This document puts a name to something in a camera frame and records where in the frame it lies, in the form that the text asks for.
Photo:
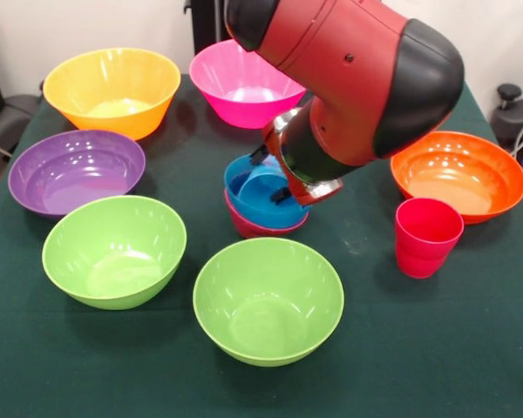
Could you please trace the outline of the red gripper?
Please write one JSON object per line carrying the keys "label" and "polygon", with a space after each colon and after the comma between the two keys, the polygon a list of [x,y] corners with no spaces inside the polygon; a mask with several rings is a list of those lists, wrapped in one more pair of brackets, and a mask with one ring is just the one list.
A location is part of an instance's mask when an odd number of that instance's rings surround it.
{"label": "red gripper", "polygon": [[309,192],[309,186],[302,182],[285,163],[281,151],[282,135],[277,132],[274,126],[266,125],[262,129],[262,136],[264,145],[261,145],[249,155],[250,164],[260,165],[270,155],[275,158],[287,180],[287,185],[273,192],[270,200],[274,204],[280,205],[283,201],[294,198],[300,206],[314,205],[319,198],[314,197]]}

